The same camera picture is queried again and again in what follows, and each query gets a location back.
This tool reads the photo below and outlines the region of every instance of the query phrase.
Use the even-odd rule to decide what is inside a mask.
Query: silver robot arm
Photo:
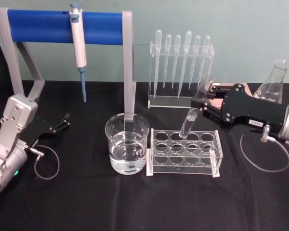
[[[0,119],[0,192],[27,160],[24,141],[19,139],[38,109],[36,102],[17,94],[11,96]]]

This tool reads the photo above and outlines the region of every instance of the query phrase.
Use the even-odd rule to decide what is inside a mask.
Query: cable
[[[60,160],[59,160],[59,157],[58,157],[57,153],[56,153],[53,149],[51,149],[50,147],[47,147],[47,146],[45,146],[45,145],[39,145],[39,144],[38,144],[38,145],[35,145],[35,147],[46,148],[46,149],[52,151],[52,153],[53,153],[54,156],[56,157],[57,162],[58,162],[58,167],[57,167],[56,173],[55,173],[53,176],[51,176],[51,177],[42,177],[42,176],[37,172],[37,164],[38,164],[38,161],[39,161],[39,157],[40,157],[40,156],[37,157],[37,159],[36,159],[36,161],[35,161],[35,163],[34,163],[34,172],[35,172],[35,174],[36,174],[39,178],[41,178],[41,179],[43,179],[43,180],[52,180],[53,178],[55,178],[55,177],[58,175],[59,170],[60,170]]]
[[[288,151],[285,149],[285,147],[284,147],[280,142],[278,142],[278,141],[275,140],[275,139],[274,139],[273,142],[275,142],[276,144],[278,144],[278,145],[282,148],[282,150],[286,153],[286,155],[287,155],[287,158],[288,158],[288,163],[287,163],[287,165],[284,166],[284,167],[281,168],[281,169],[268,170],[268,169],[264,169],[264,168],[262,168],[262,167],[259,167],[258,165],[256,165],[255,163],[253,163],[253,162],[245,155],[245,153],[244,153],[244,151],[243,151],[243,148],[242,148],[242,139],[243,139],[243,136],[244,136],[244,135],[242,135],[242,136],[241,136],[241,139],[240,139],[241,152],[242,152],[243,156],[245,157],[245,159],[248,160],[248,162],[250,162],[254,167],[256,167],[257,169],[259,169],[259,170],[261,170],[261,171],[263,171],[263,172],[268,172],[268,173],[279,173],[279,172],[282,172],[282,171],[286,170],[286,169],[289,167],[289,153],[288,153]]]

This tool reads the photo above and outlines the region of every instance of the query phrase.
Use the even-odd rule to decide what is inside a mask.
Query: wall
[[[170,33],[173,37],[184,36],[187,30],[192,30],[194,35],[210,35],[215,47],[212,75],[220,82],[262,82],[275,58],[289,59],[289,0],[80,2],[85,11],[133,12],[137,81],[148,81],[148,44],[158,28],[164,35]],[[0,6],[36,10],[69,10],[69,3],[66,0],[0,0]],[[79,80],[72,44],[31,43],[29,47],[46,80]],[[123,80],[121,47],[87,45],[87,59],[88,81]],[[23,79],[30,79],[28,69],[20,60]],[[289,71],[285,82],[289,82]]]

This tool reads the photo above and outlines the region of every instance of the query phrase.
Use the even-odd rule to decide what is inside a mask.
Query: erlenmeyer flask
[[[283,95],[284,77],[289,69],[289,64],[285,59],[276,59],[270,76],[256,90],[253,97],[264,99],[275,103],[281,103]]]

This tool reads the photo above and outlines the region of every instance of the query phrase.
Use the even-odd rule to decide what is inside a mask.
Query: label
[[[252,119],[249,120],[249,124],[254,125],[254,126],[258,126],[258,127],[262,127],[263,126],[262,122],[259,122],[259,121],[256,121],[256,120],[252,120]]]

